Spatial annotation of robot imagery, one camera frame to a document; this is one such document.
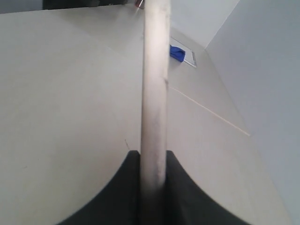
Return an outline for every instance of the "white wall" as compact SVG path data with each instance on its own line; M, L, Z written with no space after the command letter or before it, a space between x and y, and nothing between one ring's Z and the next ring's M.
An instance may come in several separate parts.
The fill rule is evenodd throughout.
M206 47L239 0L172 0L172 26Z
M241 0L207 51L300 224L300 1Z
M0 13L41 10L43 0L0 0Z

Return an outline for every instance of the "blue object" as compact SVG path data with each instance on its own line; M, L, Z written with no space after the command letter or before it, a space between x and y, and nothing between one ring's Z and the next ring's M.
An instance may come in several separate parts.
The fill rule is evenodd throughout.
M177 59L179 62L183 62L186 52L181 48L170 45L170 56Z

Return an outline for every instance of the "metal pole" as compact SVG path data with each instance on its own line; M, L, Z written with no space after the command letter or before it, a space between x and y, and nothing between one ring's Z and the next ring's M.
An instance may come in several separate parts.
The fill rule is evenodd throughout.
M170 0L146 0L142 86L141 224L164 223Z

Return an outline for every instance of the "black curved panel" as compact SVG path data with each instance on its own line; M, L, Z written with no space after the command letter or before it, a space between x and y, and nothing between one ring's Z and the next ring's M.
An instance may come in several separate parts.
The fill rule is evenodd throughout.
M107 186L59 225L136 225L140 154L130 151Z
M171 151L167 151L165 202L169 225L248 225L202 191Z

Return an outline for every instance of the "white pole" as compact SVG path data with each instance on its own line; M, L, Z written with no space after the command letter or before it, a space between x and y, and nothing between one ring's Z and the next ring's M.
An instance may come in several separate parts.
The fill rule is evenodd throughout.
M146 0L141 141L141 224L162 225L170 52L170 0Z

